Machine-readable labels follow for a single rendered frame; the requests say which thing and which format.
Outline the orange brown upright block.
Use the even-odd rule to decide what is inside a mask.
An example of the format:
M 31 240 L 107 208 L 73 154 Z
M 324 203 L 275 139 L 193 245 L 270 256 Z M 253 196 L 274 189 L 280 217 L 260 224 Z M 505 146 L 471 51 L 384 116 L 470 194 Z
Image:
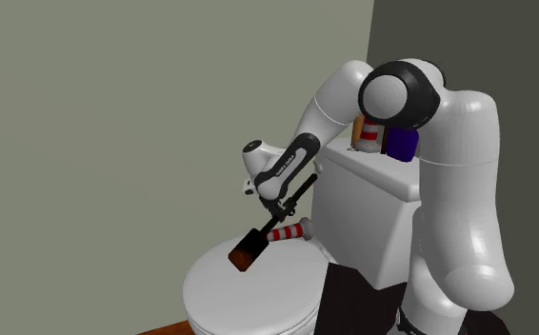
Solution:
M 364 126 L 364 116 L 359 115 L 354 119 L 354 122 L 352 124 L 352 131 L 351 131 L 351 137 L 350 137 L 351 149 L 355 149 L 356 143 L 359 141 L 361 137 L 363 126 Z

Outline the dark blue box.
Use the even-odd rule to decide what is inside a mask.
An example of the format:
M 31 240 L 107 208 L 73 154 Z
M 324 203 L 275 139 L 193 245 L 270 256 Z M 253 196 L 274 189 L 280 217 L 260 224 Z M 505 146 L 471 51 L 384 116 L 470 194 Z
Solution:
M 410 162 L 417 150 L 419 133 L 416 129 L 389 128 L 386 154 L 397 161 Z

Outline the dark robot stand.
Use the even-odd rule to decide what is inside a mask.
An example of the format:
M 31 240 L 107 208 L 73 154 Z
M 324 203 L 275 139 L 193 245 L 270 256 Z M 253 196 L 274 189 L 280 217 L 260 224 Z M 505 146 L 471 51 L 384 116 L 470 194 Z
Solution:
M 375 289 L 351 267 L 328 266 L 314 335 L 387 335 L 406 283 Z M 458 335 L 511 335 L 491 311 L 468 311 Z

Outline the black brush with brown bristles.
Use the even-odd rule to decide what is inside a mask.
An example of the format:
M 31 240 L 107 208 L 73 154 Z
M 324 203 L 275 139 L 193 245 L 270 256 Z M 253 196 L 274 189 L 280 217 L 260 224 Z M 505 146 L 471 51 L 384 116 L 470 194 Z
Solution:
M 288 216 L 292 216 L 295 213 L 295 207 L 299 199 L 317 179 L 318 175 L 312 173 L 285 201 L 283 209 L 280 209 L 277 214 L 273 215 L 260 230 L 252 228 L 229 253 L 228 259 L 240 272 L 245 272 L 267 248 L 270 242 L 267 235 L 278 223 L 284 222 Z

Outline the white toilet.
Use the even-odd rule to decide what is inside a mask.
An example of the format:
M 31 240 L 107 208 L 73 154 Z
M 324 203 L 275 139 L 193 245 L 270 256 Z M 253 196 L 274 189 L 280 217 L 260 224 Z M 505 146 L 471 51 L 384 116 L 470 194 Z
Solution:
M 358 270 L 375 289 L 405 283 L 419 163 L 349 149 L 318 155 L 310 219 L 314 236 L 272 242 L 245 272 L 228 240 L 191 266 L 183 304 L 195 335 L 314 335 L 329 264 Z

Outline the red white striped cone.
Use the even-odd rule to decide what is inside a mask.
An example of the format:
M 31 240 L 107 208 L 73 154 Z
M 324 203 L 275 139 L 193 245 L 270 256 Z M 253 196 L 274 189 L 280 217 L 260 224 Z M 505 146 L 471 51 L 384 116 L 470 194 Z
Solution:
M 314 229 L 312 221 L 303 217 L 298 223 L 272 229 L 266 236 L 269 242 L 289 240 L 302 238 L 305 241 L 312 239 L 314 236 Z
M 355 149 L 365 153 L 377 153 L 381 151 L 381 145 L 378 143 L 379 126 L 370 120 L 364 118 L 364 126 L 359 141 Z

